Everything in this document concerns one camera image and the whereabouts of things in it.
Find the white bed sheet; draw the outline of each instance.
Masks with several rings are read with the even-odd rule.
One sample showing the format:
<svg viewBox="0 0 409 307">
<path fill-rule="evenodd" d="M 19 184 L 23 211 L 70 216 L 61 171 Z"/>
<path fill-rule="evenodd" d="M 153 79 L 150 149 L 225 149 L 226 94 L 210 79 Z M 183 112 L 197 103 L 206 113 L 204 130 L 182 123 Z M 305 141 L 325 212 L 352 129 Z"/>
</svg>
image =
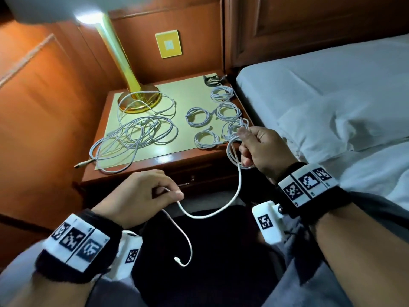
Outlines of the white bed sheet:
<svg viewBox="0 0 409 307">
<path fill-rule="evenodd" d="M 409 73 L 409 35 L 333 47 L 244 68 L 237 84 L 258 117 L 277 120 L 317 96 Z M 409 140 L 349 151 L 323 163 L 349 191 L 377 194 L 409 210 Z"/>
<path fill-rule="evenodd" d="M 342 89 L 409 73 L 409 34 L 332 47 L 244 68 L 237 84 L 264 125 L 289 108 Z"/>
</svg>

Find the person's left hand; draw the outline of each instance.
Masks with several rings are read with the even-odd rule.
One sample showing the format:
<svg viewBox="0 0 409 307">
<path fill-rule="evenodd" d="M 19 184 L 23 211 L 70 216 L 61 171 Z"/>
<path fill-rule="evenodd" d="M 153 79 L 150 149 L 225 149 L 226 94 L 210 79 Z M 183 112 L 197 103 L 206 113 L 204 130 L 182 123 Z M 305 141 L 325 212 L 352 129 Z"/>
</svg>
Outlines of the person's left hand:
<svg viewBox="0 0 409 307">
<path fill-rule="evenodd" d="M 170 191 L 152 197 L 152 189 L 157 188 L 159 194 L 164 187 Z M 131 174 L 92 211 L 126 229 L 148 221 L 167 205 L 183 198 L 179 187 L 162 170 L 149 170 Z"/>
</svg>

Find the pillow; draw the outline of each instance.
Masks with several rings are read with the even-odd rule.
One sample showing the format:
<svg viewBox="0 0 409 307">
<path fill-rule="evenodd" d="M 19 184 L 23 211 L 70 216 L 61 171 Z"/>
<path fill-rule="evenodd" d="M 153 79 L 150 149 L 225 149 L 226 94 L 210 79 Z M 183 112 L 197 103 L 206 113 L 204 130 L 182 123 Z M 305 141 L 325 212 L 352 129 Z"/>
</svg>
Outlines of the pillow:
<svg viewBox="0 0 409 307">
<path fill-rule="evenodd" d="M 311 99 L 278 124 L 309 162 L 403 139 L 409 136 L 409 74 Z"/>
</svg>

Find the gold switch plate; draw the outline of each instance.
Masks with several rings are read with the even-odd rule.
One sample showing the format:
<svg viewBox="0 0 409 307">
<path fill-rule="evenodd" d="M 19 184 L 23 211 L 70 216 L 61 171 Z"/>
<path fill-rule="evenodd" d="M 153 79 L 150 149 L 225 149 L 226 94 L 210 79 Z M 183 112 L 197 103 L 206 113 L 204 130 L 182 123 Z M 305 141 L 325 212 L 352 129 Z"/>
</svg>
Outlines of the gold switch plate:
<svg viewBox="0 0 409 307">
<path fill-rule="evenodd" d="M 157 33 L 155 37 L 162 58 L 181 55 L 179 32 L 177 30 Z"/>
</svg>

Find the forearm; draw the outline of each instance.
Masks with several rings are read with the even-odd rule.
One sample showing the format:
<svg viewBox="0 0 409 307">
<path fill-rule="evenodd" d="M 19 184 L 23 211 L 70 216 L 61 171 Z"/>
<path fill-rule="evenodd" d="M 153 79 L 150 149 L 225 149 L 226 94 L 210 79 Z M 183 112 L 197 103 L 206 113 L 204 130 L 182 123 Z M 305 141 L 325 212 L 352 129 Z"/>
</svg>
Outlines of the forearm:
<svg viewBox="0 0 409 307">
<path fill-rule="evenodd" d="M 7 307 L 84 307 L 93 283 L 53 282 L 34 273 Z"/>
<path fill-rule="evenodd" d="M 316 234 L 354 306 L 409 305 L 409 244 L 353 203 L 322 217 Z"/>
</svg>

